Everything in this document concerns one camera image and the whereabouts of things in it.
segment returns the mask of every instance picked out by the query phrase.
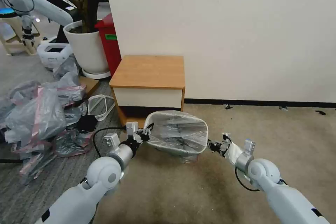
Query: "white plant pot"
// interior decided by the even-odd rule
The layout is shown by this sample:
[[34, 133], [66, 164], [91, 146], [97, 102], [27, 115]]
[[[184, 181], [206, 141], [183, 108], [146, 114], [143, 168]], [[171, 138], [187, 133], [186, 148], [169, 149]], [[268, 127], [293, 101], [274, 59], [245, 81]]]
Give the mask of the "white plant pot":
[[92, 79], [102, 79], [111, 75], [99, 32], [70, 33], [82, 21], [70, 23], [63, 28], [75, 58], [83, 69], [83, 74]]

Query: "red trash bin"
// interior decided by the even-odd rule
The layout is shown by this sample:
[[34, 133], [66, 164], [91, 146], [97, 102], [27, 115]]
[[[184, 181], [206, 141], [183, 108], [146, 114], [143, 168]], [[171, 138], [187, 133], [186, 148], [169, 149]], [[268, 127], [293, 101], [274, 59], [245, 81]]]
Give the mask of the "red trash bin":
[[116, 31], [112, 19], [112, 13], [100, 20], [95, 27], [99, 30], [101, 42], [103, 43], [108, 67], [113, 76], [121, 61], [120, 50]]

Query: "plant pot saucer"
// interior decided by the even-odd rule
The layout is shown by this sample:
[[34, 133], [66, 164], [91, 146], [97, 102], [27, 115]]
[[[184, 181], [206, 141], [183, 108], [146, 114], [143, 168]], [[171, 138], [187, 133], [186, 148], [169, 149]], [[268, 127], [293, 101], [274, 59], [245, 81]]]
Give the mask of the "plant pot saucer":
[[88, 77], [90, 79], [104, 79], [104, 78], [107, 78], [109, 76], [111, 76], [111, 73], [110, 71], [106, 72], [106, 73], [88, 73], [86, 72], [84, 69], [82, 69], [83, 71], [83, 74], [85, 77]]

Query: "beige carpet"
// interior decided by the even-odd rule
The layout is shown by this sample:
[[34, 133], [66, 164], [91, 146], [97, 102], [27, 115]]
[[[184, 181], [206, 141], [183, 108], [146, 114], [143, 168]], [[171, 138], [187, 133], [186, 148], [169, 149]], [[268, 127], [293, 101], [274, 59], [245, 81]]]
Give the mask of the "beige carpet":
[[[255, 157], [273, 161], [330, 223], [336, 222], [336, 111], [314, 108], [185, 105], [204, 119], [209, 138], [232, 133], [242, 145], [256, 141]], [[233, 168], [206, 150], [198, 161], [180, 163], [143, 145], [119, 189], [99, 204], [94, 222], [105, 223], [279, 223], [263, 192], [249, 192]]]

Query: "white cabinet drawer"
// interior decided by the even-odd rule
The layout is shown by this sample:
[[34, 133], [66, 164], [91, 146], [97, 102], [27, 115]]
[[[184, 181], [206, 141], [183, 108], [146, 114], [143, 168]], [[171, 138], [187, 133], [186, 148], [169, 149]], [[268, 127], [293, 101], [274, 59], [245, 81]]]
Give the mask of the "white cabinet drawer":
[[113, 88], [118, 106], [180, 108], [182, 89]]

